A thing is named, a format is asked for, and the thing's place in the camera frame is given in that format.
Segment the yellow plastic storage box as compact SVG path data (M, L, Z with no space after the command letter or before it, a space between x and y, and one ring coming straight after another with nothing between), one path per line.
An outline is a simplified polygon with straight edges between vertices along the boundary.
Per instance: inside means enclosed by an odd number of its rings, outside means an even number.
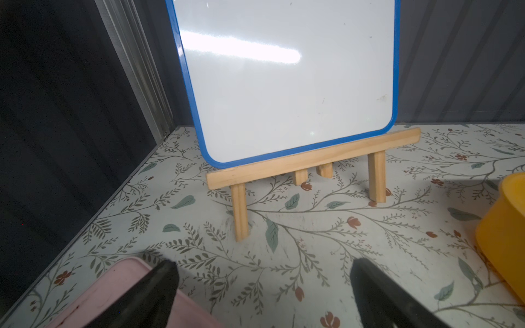
M477 226L477 244L496 272L524 300L524 173L502 180L500 195Z

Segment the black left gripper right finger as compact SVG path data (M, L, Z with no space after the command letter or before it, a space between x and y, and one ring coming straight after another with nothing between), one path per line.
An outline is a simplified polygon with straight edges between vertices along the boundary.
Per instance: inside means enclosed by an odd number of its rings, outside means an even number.
M364 327L447 327L366 258L354 261L351 286Z

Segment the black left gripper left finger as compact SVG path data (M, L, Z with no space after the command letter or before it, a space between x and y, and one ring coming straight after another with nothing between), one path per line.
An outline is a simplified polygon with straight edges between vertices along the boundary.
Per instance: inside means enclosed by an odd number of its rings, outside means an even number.
M166 327L179 287L177 264L160 262L88 327Z

